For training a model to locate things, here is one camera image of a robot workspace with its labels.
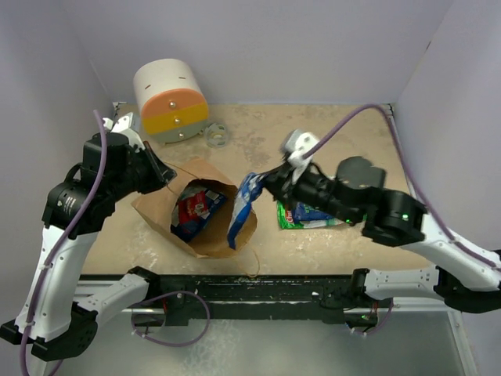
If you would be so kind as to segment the brown paper bag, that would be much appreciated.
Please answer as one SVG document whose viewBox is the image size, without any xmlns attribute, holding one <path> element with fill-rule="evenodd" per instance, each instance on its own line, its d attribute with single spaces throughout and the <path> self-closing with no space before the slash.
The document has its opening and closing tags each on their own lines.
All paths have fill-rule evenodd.
<svg viewBox="0 0 501 376">
<path fill-rule="evenodd" d="M 163 189 L 141 195 L 132 202 L 133 208 L 148 225 L 178 248 L 199 259 L 233 257 L 250 240 L 257 227 L 254 212 L 236 237 L 236 250 L 229 247 L 227 232 L 232 217 L 237 187 L 216 167 L 202 159 L 193 159 L 183 166 L 171 166 L 177 176 Z M 171 232 L 171 214 L 182 192 L 191 186 L 202 186 L 224 194 L 227 201 L 215 212 L 207 226 L 189 243 Z"/>
</svg>

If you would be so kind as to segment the green white snack packet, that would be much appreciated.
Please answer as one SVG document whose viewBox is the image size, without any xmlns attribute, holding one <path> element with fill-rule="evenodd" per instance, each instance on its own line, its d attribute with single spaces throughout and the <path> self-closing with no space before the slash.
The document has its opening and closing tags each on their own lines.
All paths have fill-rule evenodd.
<svg viewBox="0 0 501 376">
<path fill-rule="evenodd" d="M 286 209 L 279 201 L 276 202 L 276 208 L 278 223 L 283 230 L 317 229 L 344 224 L 343 221 L 336 218 L 329 221 L 295 222 L 292 216 L 292 211 L 294 208 Z"/>
</svg>

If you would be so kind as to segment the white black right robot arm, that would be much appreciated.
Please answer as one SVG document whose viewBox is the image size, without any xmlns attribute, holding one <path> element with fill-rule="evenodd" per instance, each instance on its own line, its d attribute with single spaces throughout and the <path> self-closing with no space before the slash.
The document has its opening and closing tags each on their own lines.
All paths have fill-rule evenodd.
<svg viewBox="0 0 501 376">
<path fill-rule="evenodd" d="M 377 244 L 424 257 L 428 267 L 400 271 L 357 269 L 348 287 L 356 306 L 387 298 L 432 298 L 465 313 L 500 307 L 500 253 L 459 238 L 450 240 L 418 200 L 385 188 L 386 172 L 363 157 L 349 157 L 326 177 L 310 163 L 298 179 L 285 162 L 265 177 L 264 186 L 285 206 L 303 203 L 350 226 Z"/>
</svg>

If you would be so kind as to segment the red blue snack packet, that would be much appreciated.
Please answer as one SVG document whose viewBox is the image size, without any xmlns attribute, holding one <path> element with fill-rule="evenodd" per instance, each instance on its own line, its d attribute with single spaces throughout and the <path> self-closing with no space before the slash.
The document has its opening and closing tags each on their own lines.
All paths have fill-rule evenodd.
<svg viewBox="0 0 501 376">
<path fill-rule="evenodd" d="M 181 224 L 199 222 L 209 214 L 205 192 L 200 191 L 178 203 L 178 219 Z"/>
</svg>

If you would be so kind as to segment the blue white chips bag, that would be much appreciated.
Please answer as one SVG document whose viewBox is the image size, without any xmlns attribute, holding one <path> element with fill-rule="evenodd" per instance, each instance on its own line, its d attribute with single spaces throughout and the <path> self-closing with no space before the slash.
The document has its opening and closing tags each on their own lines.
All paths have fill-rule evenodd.
<svg viewBox="0 0 501 376">
<path fill-rule="evenodd" d="M 252 203 L 259 198 L 263 191 L 267 175 L 267 173 L 249 173 L 244 177 L 236 192 L 227 232 L 228 245 L 233 250 L 236 250 L 236 237 L 250 216 Z"/>
</svg>

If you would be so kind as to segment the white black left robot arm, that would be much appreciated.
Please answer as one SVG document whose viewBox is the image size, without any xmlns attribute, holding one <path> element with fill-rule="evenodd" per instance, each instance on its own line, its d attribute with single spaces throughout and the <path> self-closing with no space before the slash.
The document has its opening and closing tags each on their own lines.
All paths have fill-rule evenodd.
<svg viewBox="0 0 501 376">
<path fill-rule="evenodd" d="M 83 158 L 48 195 L 41 254 L 26 303 L 1 326 L 1 337 L 30 345 L 45 362 L 80 356 L 98 329 L 123 309 L 160 301 L 160 278 L 142 267 L 129 270 L 101 293 L 76 299 L 90 248 L 116 203 L 130 193 L 152 193 L 176 177 L 135 133 L 95 134 Z"/>
</svg>

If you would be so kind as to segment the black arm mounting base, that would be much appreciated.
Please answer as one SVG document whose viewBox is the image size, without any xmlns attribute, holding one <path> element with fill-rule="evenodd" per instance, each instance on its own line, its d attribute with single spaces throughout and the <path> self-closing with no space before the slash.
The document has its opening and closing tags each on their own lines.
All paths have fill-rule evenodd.
<svg viewBox="0 0 501 376">
<path fill-rule="evenodd" d="M 390 307 L 366 296 L 359 275 L 161 275 L 139 303 L 168 326 L 190 320 L 315 320 L 373 327 Z"/>
</svg>

